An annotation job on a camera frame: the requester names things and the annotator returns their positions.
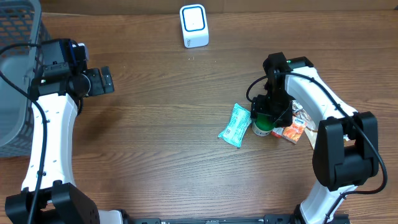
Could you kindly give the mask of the green lid jar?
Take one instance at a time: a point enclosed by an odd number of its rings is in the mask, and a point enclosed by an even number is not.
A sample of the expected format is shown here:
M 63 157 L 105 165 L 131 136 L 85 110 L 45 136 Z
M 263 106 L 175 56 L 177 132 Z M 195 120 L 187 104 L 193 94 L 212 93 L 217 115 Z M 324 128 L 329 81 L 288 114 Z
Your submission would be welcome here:
M 274 122 L 270 116 L 265 114 L 258 114 L 257 116 L 251 115 L 252 131 L 261 137 L 269 135 L 275 128 Z

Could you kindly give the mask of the red snack bar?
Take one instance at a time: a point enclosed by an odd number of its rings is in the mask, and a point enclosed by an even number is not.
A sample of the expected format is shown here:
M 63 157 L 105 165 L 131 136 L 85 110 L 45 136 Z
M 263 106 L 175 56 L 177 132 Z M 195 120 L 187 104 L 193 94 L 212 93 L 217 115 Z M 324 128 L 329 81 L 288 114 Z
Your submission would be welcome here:
M 277 138 L 281 138 L 283 131 L 284 131 L 284 128 L 274 128 L 272 130 L 271 134 Z

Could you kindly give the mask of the teal orange tissue pack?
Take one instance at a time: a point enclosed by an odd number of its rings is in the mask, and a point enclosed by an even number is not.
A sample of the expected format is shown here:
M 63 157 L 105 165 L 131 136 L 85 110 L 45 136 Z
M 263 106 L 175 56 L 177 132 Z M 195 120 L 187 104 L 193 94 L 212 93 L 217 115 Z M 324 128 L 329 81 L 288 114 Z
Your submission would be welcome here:
M 307 122 L 301 118 L 292 117 L 292 124 L 289 127 L 284 128 L 282 137 L 294 144 L 298 142 L 301 135 L 304 133 L 307 127 Z

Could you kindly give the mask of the brown white snack bag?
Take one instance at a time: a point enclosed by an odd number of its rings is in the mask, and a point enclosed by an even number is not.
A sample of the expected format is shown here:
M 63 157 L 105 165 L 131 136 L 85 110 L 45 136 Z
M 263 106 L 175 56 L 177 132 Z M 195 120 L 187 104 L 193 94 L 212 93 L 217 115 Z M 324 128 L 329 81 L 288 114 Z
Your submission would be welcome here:
M 295 117 L 298 117 L 306 122 L 306 128 L 304 129 L 304 132 L 307 135 L 312 148 L 314 149 L 318 132 L 315 122 L 297 100 L 292 101 L 292 109 L 293 115 Z

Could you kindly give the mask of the teal wet wipes pack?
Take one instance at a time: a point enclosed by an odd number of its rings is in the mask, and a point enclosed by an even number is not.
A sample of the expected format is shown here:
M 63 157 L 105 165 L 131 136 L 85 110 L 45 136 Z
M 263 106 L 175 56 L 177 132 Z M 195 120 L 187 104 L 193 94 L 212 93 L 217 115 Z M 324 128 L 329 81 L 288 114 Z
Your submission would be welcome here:
M 219 133 L 218 138 L 223 139 L 228 144 L 240 148 L 246 130 L 252 123 L 250 115 L 251 114 L 247 109 L 235 103 L 229 123 L 225 129 Z

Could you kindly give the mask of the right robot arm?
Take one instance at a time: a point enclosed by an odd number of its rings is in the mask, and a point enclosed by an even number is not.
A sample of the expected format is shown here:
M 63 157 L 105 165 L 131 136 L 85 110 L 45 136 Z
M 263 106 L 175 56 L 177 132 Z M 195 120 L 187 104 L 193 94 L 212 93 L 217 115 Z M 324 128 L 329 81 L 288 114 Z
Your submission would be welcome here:
M 377 119 L 357 112 L 339 99 L 322 81 L 306 57 L 286 59 L 282 52 L 270 54 L 262 65 L 265 95 L 250 100 L 252 129 L 265 136 L 274 128 L 293 124 L 293 101 L 297 100 L 315 123 L 317 138 L 312 166 L 317 178 L 308 197 L 291 214 L 270 214 L 264 223 L 349 223 L 348 215 L 336 211 L 349 195 L 371 195 L 357 190 L 386 167 L 378 152 Z

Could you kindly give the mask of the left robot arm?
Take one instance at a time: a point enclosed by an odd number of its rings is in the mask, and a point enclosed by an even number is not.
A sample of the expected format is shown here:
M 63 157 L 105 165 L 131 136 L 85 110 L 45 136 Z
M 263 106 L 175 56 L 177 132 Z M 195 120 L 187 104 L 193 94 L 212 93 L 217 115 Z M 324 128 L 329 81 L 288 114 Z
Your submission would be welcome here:
M 72 137 L 83 99 L 112 93 L 108 67 L 88 68 L 86 46 L 71 39 L 19 43 L 1 50 L 1 149 L 25 148 L 29 167 L 21 191 L 6 198 L 13 223 L 122 223 L 75 184 Z

